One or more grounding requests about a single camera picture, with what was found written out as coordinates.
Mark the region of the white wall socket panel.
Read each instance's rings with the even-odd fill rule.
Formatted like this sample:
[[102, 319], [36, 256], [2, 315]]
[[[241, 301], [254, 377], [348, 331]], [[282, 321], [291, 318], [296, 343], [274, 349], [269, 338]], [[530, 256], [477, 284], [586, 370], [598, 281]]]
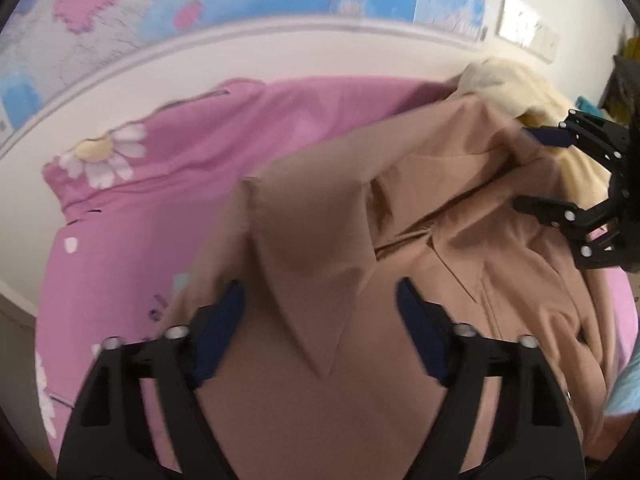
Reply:
[[561, 41], [560, 35], [523, 0], [502, 0], [497, 36], [548, 64], [555, 61]]

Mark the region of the cream yellow garment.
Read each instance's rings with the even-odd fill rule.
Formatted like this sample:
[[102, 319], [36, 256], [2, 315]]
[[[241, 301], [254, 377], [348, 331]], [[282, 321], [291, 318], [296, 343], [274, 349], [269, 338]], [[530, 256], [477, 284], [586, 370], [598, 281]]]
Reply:
[[[543, 76], [506, 58], [488, 58], [465, 67], [454, 99], [476, 94], [526, 127], [556, 127], [573, 107]], [[560, 167], [568, 199], [588, 209], [608, 197], [611, 173], [578, 148], [548, 148]]]

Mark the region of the pink daisy bed sheet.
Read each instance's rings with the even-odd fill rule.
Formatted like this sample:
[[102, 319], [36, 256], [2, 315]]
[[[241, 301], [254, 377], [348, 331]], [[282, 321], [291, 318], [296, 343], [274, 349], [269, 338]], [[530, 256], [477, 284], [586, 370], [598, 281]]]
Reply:
[[[504, 114], [476, 94], [457, 99], [466, 96]], [[44, 180], [66, 220], [50, 253], [36, 330], [39, 401], [52, 448], [62, 445], [101, 342], [143, 340], [170, 327], [165, 314], [242, 179], [305, 148], [451, 100], [441, 84], [412, 80], [231, 81], [104, 136], [112, 176], [79, 170], [70, 155], [47, 164]], [[632, 304], [616, 306], [597, 272], [613, 307], [616, 380], [638, 334], [637, 313]], [[616, 413], [605, 404], [618, 444], [636, 410]]]

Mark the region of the colourful wall map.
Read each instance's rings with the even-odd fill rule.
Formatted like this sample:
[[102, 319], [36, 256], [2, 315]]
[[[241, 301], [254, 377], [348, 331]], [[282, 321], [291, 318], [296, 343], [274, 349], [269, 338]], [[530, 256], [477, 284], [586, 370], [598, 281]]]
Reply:
[[477, 40], [486, 0], [20, 0], [1, 34], [1, 133], [50, 99], [148, 44], [271, 15], [407, 22]]

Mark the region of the turquoise patterned cloth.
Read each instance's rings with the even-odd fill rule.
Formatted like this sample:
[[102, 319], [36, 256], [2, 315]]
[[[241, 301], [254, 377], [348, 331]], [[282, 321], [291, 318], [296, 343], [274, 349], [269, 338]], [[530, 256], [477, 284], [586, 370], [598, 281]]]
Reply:
[[599, 118], [605, 118], [605, 114], [602, 112], [602, 110], [600, 110], [599, 107], [592, 104], [584, 96], [578, 96], [578, 98], [575, 101], [575, 107], [585, 114], [589, 114]]

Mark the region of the black bag in background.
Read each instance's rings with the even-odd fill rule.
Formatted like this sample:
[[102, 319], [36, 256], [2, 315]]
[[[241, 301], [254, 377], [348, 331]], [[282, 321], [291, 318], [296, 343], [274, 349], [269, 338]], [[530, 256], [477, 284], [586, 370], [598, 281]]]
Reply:
[[639, 62], [621, 55], [613, 61], [601, 107], [619, 124], [630, 126], [639, 114]]

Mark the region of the tan brown coat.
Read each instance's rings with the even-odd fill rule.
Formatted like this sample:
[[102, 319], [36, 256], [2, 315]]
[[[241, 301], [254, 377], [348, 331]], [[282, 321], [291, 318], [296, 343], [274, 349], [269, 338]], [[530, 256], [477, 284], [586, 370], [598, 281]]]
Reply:
[[475, 96], [276, 160], [240, 181], [164, 325], [231, 281], [246, 310], [198, 396], [242, 479], [399, 479], [444, 392], [396, 308], [399, 280], [482, 334], [531, 334], [570, 397], [584, 453], [608, 457], [616, 377], [602, 275], [517, 195], [563, 198], [559, 166]]

